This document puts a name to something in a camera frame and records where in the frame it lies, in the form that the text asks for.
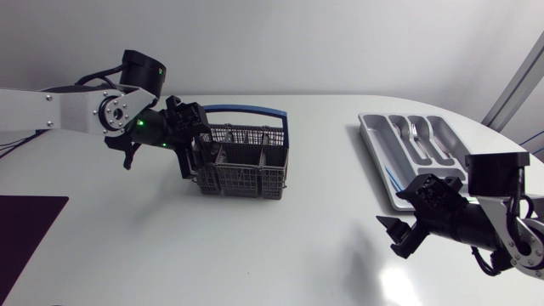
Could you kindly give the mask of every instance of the white tabletop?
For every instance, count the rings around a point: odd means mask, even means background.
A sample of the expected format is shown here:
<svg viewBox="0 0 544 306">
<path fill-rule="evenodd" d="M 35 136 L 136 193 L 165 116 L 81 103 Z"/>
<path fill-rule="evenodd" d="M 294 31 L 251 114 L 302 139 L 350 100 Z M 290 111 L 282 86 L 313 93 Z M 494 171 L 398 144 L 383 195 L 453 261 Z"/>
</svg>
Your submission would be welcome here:
<svg viewBox="0 0 544 306">
<path fill-rule="evenodd" d="M 173 152 L 142 147 L 133 169 L 103 139 L 54 131 L 0 160 L 0 194 L 69 196 L 6 305 L 541 304 L 544 282 L 485 275 L 470 247 L 429 236 L 407 260 L 376 215 L 394 211 L 359 134 L 360 112 L 439 114 L 473 153 L 520 151 L 431 105 L 379 96 L 186 96 L 288 112 L 280 201 L 202 195 Z M 246 114 L 210 122 L 279 126 Z M 531 157 L 526 191 L 544 194 Z"/>
</svg>

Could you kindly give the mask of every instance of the cutlery tray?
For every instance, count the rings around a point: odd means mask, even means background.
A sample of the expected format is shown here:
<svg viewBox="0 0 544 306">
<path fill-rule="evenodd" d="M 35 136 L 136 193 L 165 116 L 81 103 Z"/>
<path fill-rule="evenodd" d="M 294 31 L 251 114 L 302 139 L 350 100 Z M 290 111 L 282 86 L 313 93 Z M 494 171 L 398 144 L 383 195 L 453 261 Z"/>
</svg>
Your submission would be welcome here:
<svg viewBox="0 0 544 306">
<path fill-rule="evenodd" d="M 470 151 L 443 117 L 360 113 L 359 121 L 360 133 L 394 209 L 414 210 L 408 201 L 395 193 L 424 173 L 432 173 L 442 179 L 458 177 L 463 182 L 460 192 L 468 195 L 465 155 Z"/>
</svg>

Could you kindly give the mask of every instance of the dishwasher cutlery basket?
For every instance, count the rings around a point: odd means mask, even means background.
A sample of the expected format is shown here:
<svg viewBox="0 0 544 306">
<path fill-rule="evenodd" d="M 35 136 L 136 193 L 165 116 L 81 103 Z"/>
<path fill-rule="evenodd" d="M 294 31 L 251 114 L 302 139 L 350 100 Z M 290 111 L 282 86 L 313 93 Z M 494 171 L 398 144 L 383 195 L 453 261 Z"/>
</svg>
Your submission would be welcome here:
<svg viewBox="0 0 544 306">
<path fill-rule="evenodd" d="M 218 142 L 214 161 L 198 169 L 196 183 L 202 194 L 247 196 L 266 199 L 281 198 L 286 188 L 289 134 L 287 113 L 250 105 L 208 105 L 206 113 L 246 112 L 277 117 L 283 127 L 255 127 L 232 124 L 210 124 L 212 132 L 199 141 Z"/>
</svg>

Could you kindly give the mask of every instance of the white wall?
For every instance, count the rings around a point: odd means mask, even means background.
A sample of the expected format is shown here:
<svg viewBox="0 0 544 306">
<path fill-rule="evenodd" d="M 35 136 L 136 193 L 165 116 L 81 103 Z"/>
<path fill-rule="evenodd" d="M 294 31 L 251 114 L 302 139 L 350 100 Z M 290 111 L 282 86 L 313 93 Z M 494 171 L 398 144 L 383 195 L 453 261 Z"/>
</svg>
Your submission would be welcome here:
<svg viewBox="0 0 544 306">
<path fill-rule="evenodd" d="M 120 63 L 164 94 L 382 94 L 481 120 L 544 30 L 542 0 L 3 0 L 0 87 Z"/>
</svg>

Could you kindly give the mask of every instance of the robotic arm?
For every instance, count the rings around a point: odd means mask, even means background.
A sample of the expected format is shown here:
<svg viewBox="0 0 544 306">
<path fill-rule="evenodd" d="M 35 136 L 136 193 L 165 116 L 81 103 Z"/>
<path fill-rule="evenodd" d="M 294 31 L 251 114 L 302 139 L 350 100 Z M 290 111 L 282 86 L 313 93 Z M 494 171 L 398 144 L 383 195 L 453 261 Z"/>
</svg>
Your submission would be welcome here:
<svg viewBox="0 0 544 306">
<path fill-rule="evenodd" d="M 142 144 L 158 146 L 173 150 L 183 178 L 191 179 L 198 167 L 193 139 L 210 133 L 210 127 L 201 106 L 182 104 L 174 96 L 167 99 L 165 110 L 150 109 L 161 96 L 166 71 L 160 62 L 126 50 L 121 65 L 85 76 L 73 86 L 41 92 L 0 88 L 0 132 L 63 128 L 105 136 L 109 148 L 125 152 L 126 169 Z M 107 78 L 118 72 L 122 85 Z M 106 84 L 84 85 L 93 79 Z M 199 160 L 206 159 L 205 150 L 196 153 Z"/>
<path fill-rule="evenodd" d="M 394 241 L 391 248 L 408 258 L 427 235 L 435 234 L 471 246 L 487 275 L 515 267 L 543 278 L 544 197 L 524 193 L 529 153 L 471 155 L 466 159 L 468 192 L 477 197 L 479 205 L 458 194 L 462 187 L 459 178 L 418 175 L 397 193 L 415 208 L 416 222 L 409 226 L 398 218 L 377 217 Z M 521 200 L 529 206 L 525 218 L 519 216 Z M 491 265 L 482 259 L 479 247 L 492 251 Z"/>
</svg>

